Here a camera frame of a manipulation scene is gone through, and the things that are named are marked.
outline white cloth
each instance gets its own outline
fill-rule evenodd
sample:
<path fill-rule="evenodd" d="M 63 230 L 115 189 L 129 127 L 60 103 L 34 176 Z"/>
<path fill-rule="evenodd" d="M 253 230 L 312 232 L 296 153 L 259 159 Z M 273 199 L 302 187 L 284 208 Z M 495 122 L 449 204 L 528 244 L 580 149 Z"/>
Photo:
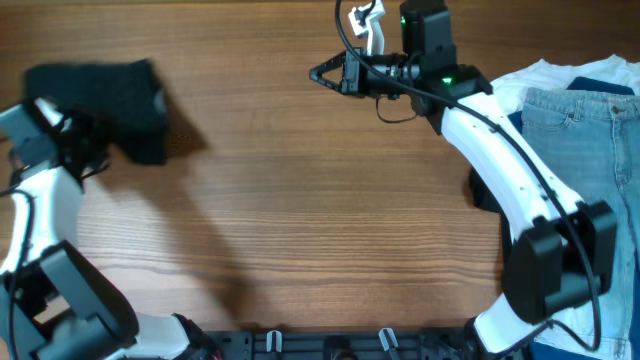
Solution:
<path fill-rule="evenodd" d="M 540 60 L 526 69 L 504 75 L 492 81 L 491 85 L 493 85 L 494 93 L 502 110 L 506 114 L 512 114 L 522 110 L 529 88 L 533 87 L 541 90 L 566 89 L 579 76 L 626 86 L 631 88 L 635 94 L 640 94 L 640 62 L 629 63 L 616 55 L 581 66 L 552 65 Z M 583 307 L 588 307 L 585 312 L 591 314 L 590 304 L 583 305 Z M 577 316 L 575 309 L 566 309 L 556 314 L 554 318 L 567 323 L 569 327 L 574 327 L 572 325 L 575 324 L 570 320 L 575 316 Z M 582 329 L 574 330 L 578 330 L 578 335 L 587 343 L 591 344 L 593 342 L 593 336 L 585 335 L 584 331 L 580 331 Z M 568 334 L 558 328 L 544 331 L 540 336 L 536 337 L 536 341 L 558 349 L 599 359 L 631 359 L 629 341 L 620 341 L 619 339 L 603 337 L 600 349 L 596 353 L 585 351 Z"/>
<path fill-rule="evenodd" d="M 627 86 L 640 94 L 640 62 L 629 63 L 617 55 L 580 66 L 552 65 L 540 60 L 526 69 L 493 80 L 491 85 L 502 110 L 512 114 L 522 110 L 529 88 L 564 90 L 579 76 Z"/>

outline clothing pile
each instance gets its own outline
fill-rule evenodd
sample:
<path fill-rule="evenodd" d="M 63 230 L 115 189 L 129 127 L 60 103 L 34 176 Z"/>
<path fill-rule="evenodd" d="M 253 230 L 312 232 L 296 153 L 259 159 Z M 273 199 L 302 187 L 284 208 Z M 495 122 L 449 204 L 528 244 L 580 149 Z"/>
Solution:
<path fill-rule="evenodd" d="M 640 296 L 634 316 L 632 290 L 640 292 L 640 63 L 615 55 L 582 66 L 540 60 L 492 85 L 502 109 L 551 171 L 587 203 L 605 200 L 618 219 L 612 285 L 600 297 L 599 351 L 588 353 L 561 329 L 549 329 L 536 338 L 534 357 L 640 358 Z M 590 303 L 557 315 L 593 342 Z"/>

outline white shirt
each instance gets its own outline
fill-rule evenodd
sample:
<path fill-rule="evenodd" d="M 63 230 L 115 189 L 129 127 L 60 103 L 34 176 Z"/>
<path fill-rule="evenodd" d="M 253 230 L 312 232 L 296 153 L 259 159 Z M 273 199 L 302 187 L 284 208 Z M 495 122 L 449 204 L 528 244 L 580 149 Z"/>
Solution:
<path fill-rule="evenodd" d="M 617 55 L 580 66 L 552 65 L 540 60 L 528 68 L 493 80 L 491 85 L 502 110 L 512 114 L 522 110 L 530 87 L 541 90 L 566 89 L 579 76 L 627 86 L 635 94 L 640 94 L 640 62 L 629 63 Z"/>

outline blue denim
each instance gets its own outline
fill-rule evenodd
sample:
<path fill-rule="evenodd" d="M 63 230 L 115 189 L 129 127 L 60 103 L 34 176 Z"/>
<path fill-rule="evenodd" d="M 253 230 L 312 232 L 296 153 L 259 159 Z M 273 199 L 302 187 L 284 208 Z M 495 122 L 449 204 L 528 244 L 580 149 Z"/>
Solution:
<path fill-rule="evenodd" d="M 561 180 L 587 203 L 607 201 L 618 218 L 613 280 L 609 292 L 600 297 L 603 339 L 595 355 L 630 359 L 628 338 L 640 238 L 640 97 L 532 88 L 522 124 L 523 137 Z M 590 304 L 561 320 L 591 342 Z M 560 331 L 546 332 L 537 341 L 581 352 Z"/>

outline wooden floor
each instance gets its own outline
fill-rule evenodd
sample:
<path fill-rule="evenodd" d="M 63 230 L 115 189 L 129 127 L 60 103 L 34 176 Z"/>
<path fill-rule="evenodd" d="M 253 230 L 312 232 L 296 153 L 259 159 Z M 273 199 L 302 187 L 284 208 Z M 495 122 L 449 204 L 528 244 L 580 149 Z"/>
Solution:
<path fill-rule="evenodd" d="M 398 4 L 386 1 L 387 51 L 401 49 Z M 540 58 L 640 61 L 637 1 L 449 6 L 460 61 L 490 79 Z M 373 100 L 308 80 L 343 50 L 333 7 L 0 6 L 1 106 L 24 70 L 60 61 L 150 58 L 175 99 L 168 165 L 112 149 L 78 219 L 80 250 L 137 311 L 206 329 L 417 328 L 462 325 L 498 295 L 498 218 L 470 205 L 467 161 L 426 121 L 383 124 Z M 3 253 L 12 221 L 3 199 Z"/>

